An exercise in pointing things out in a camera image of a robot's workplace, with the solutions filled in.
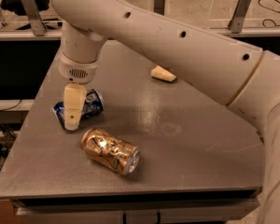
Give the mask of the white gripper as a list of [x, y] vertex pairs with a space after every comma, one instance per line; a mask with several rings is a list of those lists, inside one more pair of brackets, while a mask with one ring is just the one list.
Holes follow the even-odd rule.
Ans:
[[78, 128], [87, 90], [83, 85], [93, 81], [98, 62], [77, 63], [67, 58], [62, 52], [58, 55], [58, 68], [62, 77], [74, 83], [64, 88], [64, 128], [74, 131]]

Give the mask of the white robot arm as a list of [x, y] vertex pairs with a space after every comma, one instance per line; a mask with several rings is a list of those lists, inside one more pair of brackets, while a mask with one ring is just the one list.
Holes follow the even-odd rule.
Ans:
[[59, 70], [65, 127], [79, 124], [99, 55], [113, 38], [245, 119], [265, 146], [258, 224], [280, 224], [280, 56], [135, 7], [125, 0], [50, 0], [63, 19]]

